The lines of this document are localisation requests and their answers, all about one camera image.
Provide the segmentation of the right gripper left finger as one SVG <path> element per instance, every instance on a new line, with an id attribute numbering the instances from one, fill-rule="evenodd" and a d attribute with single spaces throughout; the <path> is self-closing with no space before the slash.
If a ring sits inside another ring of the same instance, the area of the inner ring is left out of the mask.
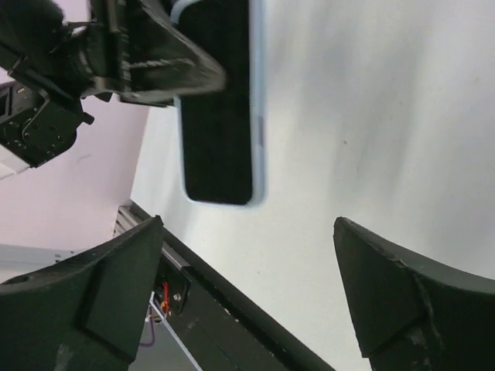
<path id="1" fill-rule="evenodd" d="M 152 217 L 113 240 L 1 284 L 3 370 L 126 370 L 162 252 Z"/>

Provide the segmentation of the light blue phone case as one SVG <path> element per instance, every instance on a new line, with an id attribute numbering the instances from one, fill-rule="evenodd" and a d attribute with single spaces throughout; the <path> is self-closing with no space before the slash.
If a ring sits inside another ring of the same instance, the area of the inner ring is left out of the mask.
<path id="1" fill-rule="evenodd" d="M 249 207 L 260 204 L 266 193 L 266 154 L 265 154 L 265 4 L 263 1 L 247 1 L 249 3 L 249 45 L 250 45 L 250 112 L 251 112 L 251 165 L 253 175 L 254 194 L 246 205 L 231 205 L 238 207 Z M 181 160 L 183 167 L 183 141 L 180 121 L 179 99 L 174 99 L 174 106 L 178 112 L 179 137 L 181 139 Z M 186 194 L 184 173 L 182 170 L 183 188 Z"/>

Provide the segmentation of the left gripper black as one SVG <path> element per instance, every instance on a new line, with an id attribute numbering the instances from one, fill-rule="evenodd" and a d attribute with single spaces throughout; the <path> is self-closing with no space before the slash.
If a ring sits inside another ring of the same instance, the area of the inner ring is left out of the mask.
<path id="1" fill-rule="evenodd" d="M 159 1 L 89 1 L 90 18 L 50 14 L 56 82 L 73 97 L 164 107 L 175 96 L 224 88 L 223 67 L 184 36 Z"/>

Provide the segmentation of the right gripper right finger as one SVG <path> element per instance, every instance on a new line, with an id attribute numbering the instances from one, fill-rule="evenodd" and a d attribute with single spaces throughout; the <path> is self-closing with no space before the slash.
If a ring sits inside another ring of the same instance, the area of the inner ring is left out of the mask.
<path id="1" fill-rule="evenodd" d="M 494 368 L 494 282 L 345 218 L 334 247 L 362 356 L 373 370 Z"/>

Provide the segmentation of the black phone from blue case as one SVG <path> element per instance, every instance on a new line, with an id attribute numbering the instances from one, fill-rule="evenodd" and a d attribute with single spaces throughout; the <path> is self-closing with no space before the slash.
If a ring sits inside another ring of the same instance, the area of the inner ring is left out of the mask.
<path id="1" fill-rule="evenodd" d="M 221 91 L 179 99 L 186 194 L 197 202 L 246 205 L 254 194 L 249 3 L 177 1 L 170 16 L 226 73 Z"/>

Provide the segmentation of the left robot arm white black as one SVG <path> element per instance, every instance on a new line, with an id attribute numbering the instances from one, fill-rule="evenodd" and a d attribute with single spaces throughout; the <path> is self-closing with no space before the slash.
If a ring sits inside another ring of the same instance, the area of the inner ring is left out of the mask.
<path id="1" fill-rule="evenodd" d="M 225 84 L 222 66 L 184 36 L 159 1 L 90 1 L 68 22 L 52 1 L 1 3 L 1 160 L 7 173 L 70 149 L 94 118 L 87 97 L 166 107 L 176 95 Z"/>

